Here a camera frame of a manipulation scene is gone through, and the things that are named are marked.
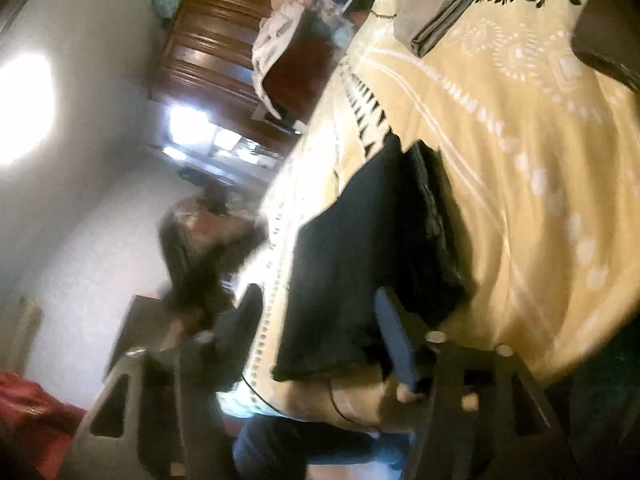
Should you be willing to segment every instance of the gray cloth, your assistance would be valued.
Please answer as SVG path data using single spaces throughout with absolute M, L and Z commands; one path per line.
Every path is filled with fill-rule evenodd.
M 405 0 L 394 20 L 396 40 L 423 57 L 473 0 Z

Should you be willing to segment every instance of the white wall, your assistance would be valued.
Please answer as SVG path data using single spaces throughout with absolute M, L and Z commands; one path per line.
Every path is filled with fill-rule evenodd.
M 3 38 L 0 64 L 49 59 L 56 119 L 36 150 L 0 168 L 0 311 L 127 167 L 161 36 L 150 0 L 29 0 Z
M 131 298 L 158 296 L 168 285 L 158 222 L 196 192 L 175 166 L 145 156 L 22 283 L 44 312 L 27 377 L 65 402 L 92 405 Z

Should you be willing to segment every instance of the bolt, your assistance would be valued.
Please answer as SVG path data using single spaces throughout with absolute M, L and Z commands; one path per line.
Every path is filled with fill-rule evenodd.
M 513 355 L 513 348 L 509 345 L 498 345 L 495 351 L 502 357 L 511 357 Z
M 438 332 L 437 330 L 431 330 L 427 332 L 427 335 L 424 338 L 429 343 L 444 343 L 447 340 L 447 335 L 444 332 Z
M 198 332 L 195 335 L 194 339 L 201 345 L 206 345 L 208 343 L 211 343 L 215 338 L 215 336 L 216 335 L 213 333 L 212 330 L 202 330 L 201 332 Z
M 466 394 L 462 397 L 462 409 L 466 412 L 476 412 L 480 407 L 480 398 L 478 394 Z
M 171 476 L 187 476 L 187 468 L 180 462 L 171 462 L 169 474 Z
M 127 355 L 133 357 L 134 355 L 143 354 L 144 352 L 146 352 L 146 348 L 142 346 L 134 346 L 127 350 Z
M 408 402 L 414 402 L 416 400 L 424 400 L 426 398 L 426 395 L 413 393 L 409 389 L 408 384 L 400 383 L 396 388 L 396 397 L 400 402 L 406 404 Z

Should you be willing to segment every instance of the wardrobe door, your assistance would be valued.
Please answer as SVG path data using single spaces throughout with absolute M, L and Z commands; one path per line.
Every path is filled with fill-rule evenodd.
M 251 81 L 251 48 L 270 12 L 270 0 L 183 0 L 152 99 L 199 108 L 218 126 L 288 153 L 297 136 L 252 119 L 260 100 Z

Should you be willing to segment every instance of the bed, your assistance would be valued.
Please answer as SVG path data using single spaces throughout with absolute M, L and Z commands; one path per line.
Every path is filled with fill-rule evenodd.
M 376 0 L 268 190 L 269 240 L 241 272 L 264 291 L 243 380 L 223 409 L 402 429 L 411 405 L 376 366 L 271 377 L 296 234 L 393 131 L 440 150 L 474 294 L 441 327 L 457 343 L 517 350 L 542 384 L 597 352 L 640 297 L 640 137 L 634 94 L 581 64 L 570 36 L 586 0 L 475 0 L 423 59 L 393 36 L 403 0 Z

